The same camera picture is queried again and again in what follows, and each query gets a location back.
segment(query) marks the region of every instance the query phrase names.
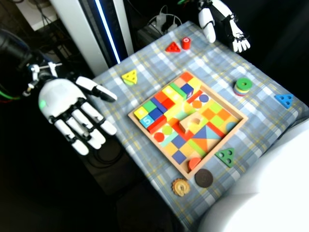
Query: wooden puzzle tray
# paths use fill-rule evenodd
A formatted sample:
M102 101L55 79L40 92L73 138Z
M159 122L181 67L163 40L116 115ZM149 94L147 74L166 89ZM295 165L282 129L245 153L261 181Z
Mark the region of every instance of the wooden puzzle tray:
M189 72L172 80L128 116L187 179L248 119ZM192 158L201 161L190 170Z

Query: tablecloth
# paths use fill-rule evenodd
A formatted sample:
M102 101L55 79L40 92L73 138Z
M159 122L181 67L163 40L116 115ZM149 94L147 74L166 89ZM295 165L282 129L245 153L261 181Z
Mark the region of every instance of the tablecloth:
M191 38L190 50L165 52L172 41L181 47L181 39L185 36ZM137 70L138 83L128 86L121 75L132 69ZM127 114L186 70L241 110L249 120L222 147L235 148L234 166L228 168L217 157L212 157L203 168L212 173L213 184L209 188L201 188L192 178L189 180L190 192L179 197L173 193L171 183L176 178L182 178L182 175ZM234 82L241 77L247 77L253 82L252 89L245 97L238 97L233 92ZM291 108L284 108L274 96L289 93L286 89L221 43L209 44L200 28L192 22L182 24L99 75L94 81L118 96L118 101L114 103L93 97L94 105L117 127L116 136L128 154L190 231L196 230L203 213L288 127L309 117L309 108L297 98L293 99Z

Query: blue block with number 5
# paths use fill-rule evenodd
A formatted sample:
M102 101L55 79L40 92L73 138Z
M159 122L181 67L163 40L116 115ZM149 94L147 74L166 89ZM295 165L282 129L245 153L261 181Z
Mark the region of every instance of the blue block with number 5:
M147 129L154 122L150 115L146 115L140 120L140 123Z

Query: yellow triangle block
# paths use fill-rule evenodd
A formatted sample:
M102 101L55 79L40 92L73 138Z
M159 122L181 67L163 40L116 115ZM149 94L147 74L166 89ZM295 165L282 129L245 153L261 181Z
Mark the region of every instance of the yellow triangle block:
M136 72L136 69L133 69L132 71L127 72L126 74L123 74L121 76L121 78L136 84L137 83L137 72Z

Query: red triangle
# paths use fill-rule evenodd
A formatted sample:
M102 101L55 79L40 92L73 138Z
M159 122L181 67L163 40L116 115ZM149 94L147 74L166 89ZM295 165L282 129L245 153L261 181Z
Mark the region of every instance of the red triangle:
M203 151L208 152L207 139L192 139Z
M167 52L180 52L180 48L175 42L172 42L166 49Z

